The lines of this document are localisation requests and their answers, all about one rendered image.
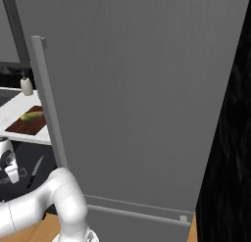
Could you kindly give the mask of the black handled kitchen knife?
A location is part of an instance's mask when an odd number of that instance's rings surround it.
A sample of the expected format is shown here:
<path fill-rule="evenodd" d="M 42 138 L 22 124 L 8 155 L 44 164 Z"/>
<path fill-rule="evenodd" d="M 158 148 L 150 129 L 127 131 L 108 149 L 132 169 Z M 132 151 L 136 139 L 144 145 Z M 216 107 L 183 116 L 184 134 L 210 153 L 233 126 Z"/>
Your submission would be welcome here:
<path fill-rule="evenodd" d="M 37 161 L 37 163 L 36 163 L 36 165 L 35 165 L 35 167 L 34 167 L 34 169 L 33 169 L 33 172 L 32 172 L 32 174 L 31 174 L 31 176 L 30 176 L 30 178 L 29 178 L 29 181 L 28 181 L 28 183 L 27 183 L 26 189 L 28 189 L 28 188 L 31 186 L 31 184 L 33 183 L 34 178 L 35 178 L 36 173 L 37 173 L 37 171 L 38 171 L 38 169 L 39 169 L 39 167 L 40 167 L 40 165 L 41 165 L 41 162 L 42 162 L 43 158 L 44 158 L 44 156 L 42 156 L 42 157 Z"/>

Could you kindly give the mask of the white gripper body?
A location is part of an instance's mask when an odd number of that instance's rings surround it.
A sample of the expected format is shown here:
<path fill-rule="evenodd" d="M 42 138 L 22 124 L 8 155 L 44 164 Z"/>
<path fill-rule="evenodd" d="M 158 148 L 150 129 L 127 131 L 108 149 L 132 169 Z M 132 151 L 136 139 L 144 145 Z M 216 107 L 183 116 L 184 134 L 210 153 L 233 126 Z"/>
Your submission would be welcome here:
<path fill-rule="evenodd" d="M 18 166 L 17 165 L 9 165 L 5 168 L 5 173 L 7 173 L 10 181 L 15 184 L 17 183 L 19 178 Z"/>

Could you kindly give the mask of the white soap dispenser bottle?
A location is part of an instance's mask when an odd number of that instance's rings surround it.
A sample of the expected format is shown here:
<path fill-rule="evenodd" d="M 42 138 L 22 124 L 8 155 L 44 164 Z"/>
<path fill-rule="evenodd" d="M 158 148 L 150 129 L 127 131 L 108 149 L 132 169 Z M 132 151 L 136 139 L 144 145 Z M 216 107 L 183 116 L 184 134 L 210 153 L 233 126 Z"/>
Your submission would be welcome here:
<path fill-rule="evenodd" d="M 25 96 L 31 96 L 33 94 L 32 83 L 26 76 L 23 76 L 21 79 L 21 89 Z"/>

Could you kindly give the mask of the dark framed window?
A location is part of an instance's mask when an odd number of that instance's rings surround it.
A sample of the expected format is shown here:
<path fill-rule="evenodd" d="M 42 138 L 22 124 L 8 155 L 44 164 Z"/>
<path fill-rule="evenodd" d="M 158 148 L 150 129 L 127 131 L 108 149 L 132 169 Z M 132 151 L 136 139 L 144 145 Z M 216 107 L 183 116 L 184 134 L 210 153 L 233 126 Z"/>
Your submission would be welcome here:
<path fill-rule="evenodd" d="M 19 59 L 16 62 L 11 62 L 12 66 L 20 68 L 30 68 L 30 58 L 25 43 L 25 36 L 22 29 L 21 20 L 18 13 L 16 0 L 3 0 L 5 12 L 12 36 L 15 42 L 16 50 Z"/>

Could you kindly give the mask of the green cucumber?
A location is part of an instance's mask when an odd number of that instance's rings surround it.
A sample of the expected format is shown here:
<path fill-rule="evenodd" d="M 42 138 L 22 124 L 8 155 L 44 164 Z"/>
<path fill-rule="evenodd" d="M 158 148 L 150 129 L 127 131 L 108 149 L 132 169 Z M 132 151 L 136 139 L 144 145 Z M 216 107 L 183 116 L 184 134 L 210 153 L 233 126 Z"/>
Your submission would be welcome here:
<path fill-rule="evenodd" d="M 21 120 L 22 121 L 31 121 L 37 118 L 40 118 L 43 116 L 43 113 L 41 111 L 38 112 L 28 112 L 23 115 L 21 115 Z"/>

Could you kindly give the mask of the grey fridge drawer front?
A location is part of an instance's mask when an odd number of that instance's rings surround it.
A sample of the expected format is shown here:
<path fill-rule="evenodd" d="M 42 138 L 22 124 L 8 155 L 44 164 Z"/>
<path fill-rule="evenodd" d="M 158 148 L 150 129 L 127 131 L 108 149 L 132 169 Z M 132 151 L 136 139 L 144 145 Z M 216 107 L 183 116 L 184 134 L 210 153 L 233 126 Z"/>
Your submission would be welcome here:
<path fill-rule="evenodd" d="M 88 210 L 87 222 L 97 233 L 100 242 L 198 242 L 196 215 L 190 211 L 154 207 L 91 195 L 86 195 L 85 199 L 87 205 L 191 222 L 187 227 Z"/>

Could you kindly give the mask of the black tall side panel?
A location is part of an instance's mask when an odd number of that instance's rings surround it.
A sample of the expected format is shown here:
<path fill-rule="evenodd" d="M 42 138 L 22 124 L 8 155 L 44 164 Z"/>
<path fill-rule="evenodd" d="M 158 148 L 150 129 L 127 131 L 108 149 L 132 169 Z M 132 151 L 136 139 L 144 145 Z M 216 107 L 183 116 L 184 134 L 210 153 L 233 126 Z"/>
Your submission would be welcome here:
<path fill-rule="evenodd" d="M 251 0 L 196 205 L 198 242 L 251 242 Z"/>

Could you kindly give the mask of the grey fridge door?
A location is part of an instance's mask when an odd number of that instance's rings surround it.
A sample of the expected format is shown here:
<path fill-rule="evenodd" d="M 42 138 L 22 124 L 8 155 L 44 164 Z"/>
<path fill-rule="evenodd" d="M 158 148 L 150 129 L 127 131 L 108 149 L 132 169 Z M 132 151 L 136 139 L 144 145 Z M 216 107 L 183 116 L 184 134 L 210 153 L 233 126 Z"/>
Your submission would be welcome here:
<path fill-rule="evenodd" d="M 195 208 L 249 0 L 16 0 L 88 195 Z"/>

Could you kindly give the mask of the brown wooden cutting board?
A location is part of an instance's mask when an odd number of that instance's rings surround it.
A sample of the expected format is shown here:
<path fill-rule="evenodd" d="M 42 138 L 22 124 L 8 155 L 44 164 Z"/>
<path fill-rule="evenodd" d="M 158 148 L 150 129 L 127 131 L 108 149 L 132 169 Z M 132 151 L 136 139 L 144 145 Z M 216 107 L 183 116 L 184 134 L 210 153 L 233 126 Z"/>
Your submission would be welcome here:
<path fill-rule="evenodd" d="M 41 106 L 33 106 L 27 112 L 38 112 L 43 113 Z M 22 121 L 21 116 L 19 116 L 10 126 L 6 128 L 6 131 L 27 134 L 27 135 L 36 135 L 46 124 L 44 114 L 42 117 L 31 120 L 31 121 Z"/>

